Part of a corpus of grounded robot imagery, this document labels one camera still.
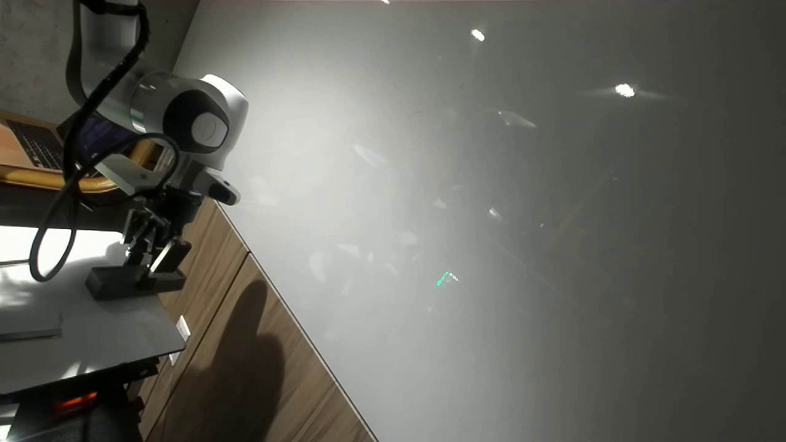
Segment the white table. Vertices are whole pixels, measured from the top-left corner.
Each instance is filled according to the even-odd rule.
[[[0,263],[26,258],[34,229],[0,227]],[[45,266],[58,260],[66,231],[52,231]],[[0,312],[60,312],[50,339],[0,341],[0,399],[34,387],[115,368],[179,352],[184,339],[157,297],[97,302],[86,291],[91,268],[118,263],[122,234],[81,231],[60,279],[38,285],[26,266],[0,266]]]

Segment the wooden panel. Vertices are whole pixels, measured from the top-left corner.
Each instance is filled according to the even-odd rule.
[[[182,271],[188,274],[188,285],[182,293],[163,295],[163,302],[173,320],[188,320],[192,339],[188,341],[188,349],[179,353],[176,366],[169,362],[163,362],[155,381],[147,381],[142,387],[142,436],[154,430],[160,414],[167,409],[173,388],[188,372],[194,352],[199,349],[199,341],[204,339],[249,253],[228,222],[210,207],[199,214],[199,222],[194,222],[189,237],[194,237],[194,248],[182,266]]]
[[[151,433],[179,439],[375,439],[254,258]]]

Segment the wooden surface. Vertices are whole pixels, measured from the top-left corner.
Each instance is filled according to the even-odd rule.
[[[254,258],[246,258],[147,439],[370,442],[375,438],[265,275]]]
[[[228,222],[217,214],[215,204],[204,204],[194,227],[188,231],[188,239],[194,245],[182,263],[188,285],[182,293],[163,295],[163,302],[169,311],[173,322],[178,322],[179,318],[188,320],[192,336],[176,366],[166,360],[160,363],[160,374],[146,381],[140,392],[140,399],[146,401],[140,422],[142,436],[154,430],[157,415],[167,409],[173,388],[188,372],[206,326],[212,324],[249,253],[246,245],[237,239]]]

